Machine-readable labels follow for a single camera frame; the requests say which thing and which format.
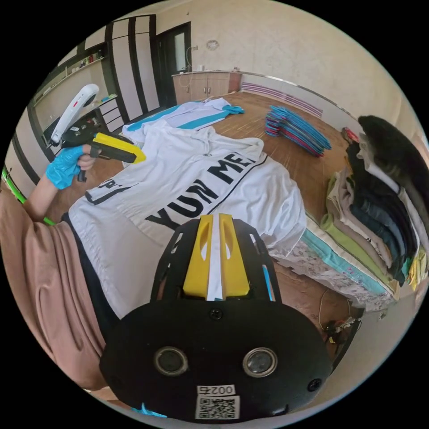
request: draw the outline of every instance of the hand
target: hand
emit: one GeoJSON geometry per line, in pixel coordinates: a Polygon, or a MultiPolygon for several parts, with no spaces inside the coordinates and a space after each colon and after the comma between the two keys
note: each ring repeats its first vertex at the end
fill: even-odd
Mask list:
{"type": "Polygon", "coordinates": [[[89,156],[90,151],[89,144],[62,149],[48,165],[46,176],[58,189],[69,187],[74,176],[77,176],[81,170],[89,170],[94,165],[95,158],[89,156]]]}

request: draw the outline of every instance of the yellow plastic part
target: yellow plastic part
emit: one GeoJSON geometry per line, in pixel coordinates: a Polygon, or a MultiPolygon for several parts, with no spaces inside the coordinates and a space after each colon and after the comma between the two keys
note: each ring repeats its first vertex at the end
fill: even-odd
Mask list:
{"type": "Polygon", "coordinates": [[[187,296],[197,296],[207,299],[210,274],[211,235],[213,229],[213,215],[203,215],[198,226],[197,237],[193,246],[191,260],[188,266],[183,292],[187,296]],[[202,250],[207,244],[206,258],[202,257],[202,250]]]}
{"type": "Polygon", "coordinates": [[[117,139],[111,135],[97,133],[93,138],[93,141],[95,143],[111,146],[114,149],[118,149],[120,151],[132,153],[133,155],[135,155],[135,160],[133,164],[138,164],[139,162],[143,162],[146,159],[146,155],[139,147],[133,144],[124,142],[123,140],[117,139]]]}
{"type": "Polygon", "coordinates": [[[220,265],[222,273],[223,299],[245,296],[249,293],[249,281],[236,236],[232,216],[219,214],[220,265]]]}

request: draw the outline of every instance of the qr code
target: qr code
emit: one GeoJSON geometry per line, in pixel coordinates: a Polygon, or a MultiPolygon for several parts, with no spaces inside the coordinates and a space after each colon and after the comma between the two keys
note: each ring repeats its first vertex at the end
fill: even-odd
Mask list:
{"type": "Polygon", "coordinates": [[[198,396],[197,419],[231,420],[240,416],[239,396],[198,396]]]}

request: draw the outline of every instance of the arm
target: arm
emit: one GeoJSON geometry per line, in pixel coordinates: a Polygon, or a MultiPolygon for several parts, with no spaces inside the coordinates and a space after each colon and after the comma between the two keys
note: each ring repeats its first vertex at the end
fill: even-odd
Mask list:
{"type": "Polygon", "coordinates": [[[59,189],[48,179],[45,173],[27,201],[22,205],[33,221],[43,222],[58,190],[59,189]]]}
{"type": "Polygon", "coordinates": [[[88,154],[90,145],[63,149],[46,169],[33,192],[23,204],[35,222],[42,222],[59,189],[72,184],[80,170],[89,170],[95,162],[88,154]]]}

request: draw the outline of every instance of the sticker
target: sticker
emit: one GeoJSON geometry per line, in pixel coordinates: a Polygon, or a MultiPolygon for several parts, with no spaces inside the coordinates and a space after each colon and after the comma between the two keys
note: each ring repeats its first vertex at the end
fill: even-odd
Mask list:
{"type": "Polygon", "coordinates": [[[197,396],[195,419],[234,420],[240,418],[239,396],[197,396]]]}
{"type": "Polygon", "coordinates": [[[197,394],[205,396],[230,396],[236,394],[236,387],[233,384],[222,386],[197,386],[197,394]]]}

